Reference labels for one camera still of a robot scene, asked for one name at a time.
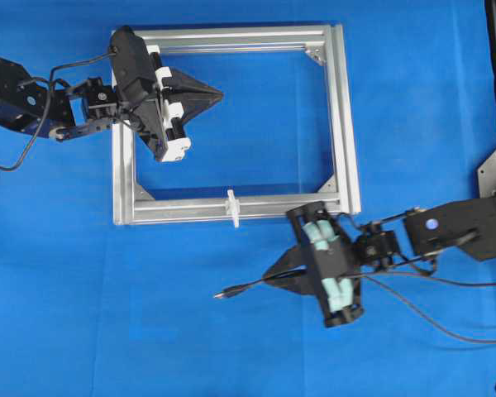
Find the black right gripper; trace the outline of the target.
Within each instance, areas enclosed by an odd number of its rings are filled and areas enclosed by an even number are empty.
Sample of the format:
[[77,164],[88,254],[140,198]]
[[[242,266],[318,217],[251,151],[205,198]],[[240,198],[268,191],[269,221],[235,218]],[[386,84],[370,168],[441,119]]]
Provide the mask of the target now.
[[326,328],[354,322],[364,309],[361,284],[355,278],[360,265],[351,239],[322,201],[290,209],[286,217],[298,245],[289,248],[262,279],[294,294],[314,295]]

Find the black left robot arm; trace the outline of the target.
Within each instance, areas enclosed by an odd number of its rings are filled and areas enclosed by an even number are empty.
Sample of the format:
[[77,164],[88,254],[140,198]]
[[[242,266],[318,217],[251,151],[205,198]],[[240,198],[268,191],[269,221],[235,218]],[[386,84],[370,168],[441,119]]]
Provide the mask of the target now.
[[0,127],[68,141],[110,129],[135,132],[158,162],[182,160],[191,146],[185,125],[223,99],[223,93],[169,66],[160,49],[148,46],[157,85],[138,107],[100,78],[71,85],[63,79],[33,77],[22,65],[0,58]]

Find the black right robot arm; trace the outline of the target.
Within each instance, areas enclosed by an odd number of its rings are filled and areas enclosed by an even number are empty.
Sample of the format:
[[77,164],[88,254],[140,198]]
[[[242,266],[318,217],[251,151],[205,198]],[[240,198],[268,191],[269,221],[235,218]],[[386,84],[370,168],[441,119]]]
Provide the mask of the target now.
[[[267,285],[318,301],[326,327],[354,322],[361,304],[363,266],[376,271],[394,266],[401,256],[395,232],[382,222],[360,227],[351,239],[322,201],[287,211],[297,243],[263,275]],[[436,263],[436,256],[457,247],[477,261],[496,258],[496,194],[447,203],[400,215],[413,253],[419,261]]]

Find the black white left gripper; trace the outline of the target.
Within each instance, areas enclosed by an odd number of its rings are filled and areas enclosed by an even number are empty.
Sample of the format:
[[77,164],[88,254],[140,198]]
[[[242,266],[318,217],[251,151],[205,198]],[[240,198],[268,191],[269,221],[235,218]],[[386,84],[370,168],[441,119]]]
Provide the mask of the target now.
[[[202,112],[222,101],[224,93],[194,77],[168,66],[153,66],[157,83],[153,93],[132,113],[141,122],[147,145],[159,162],[175,162],[185,157],[191,141],[185,136],[181,123],[188,123]],[[173,93],[203,93],[211,97],[174,97]]]

